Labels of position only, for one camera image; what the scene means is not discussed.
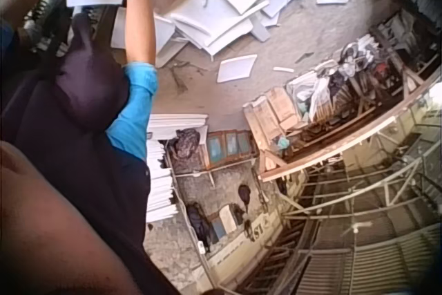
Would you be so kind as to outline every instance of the blue sleeve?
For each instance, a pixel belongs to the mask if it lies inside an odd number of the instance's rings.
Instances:
[[[106,134],[114,147],[146,161],[147,124],[158,88],[157,71],[141,62],[128,64],[124,71],[130,83],[129,99]]]
[[[11,28],[8,22],[0,19],[0,51],[1,56],[5,53],[8,46],[11,44],[14,38],[14,30]]]

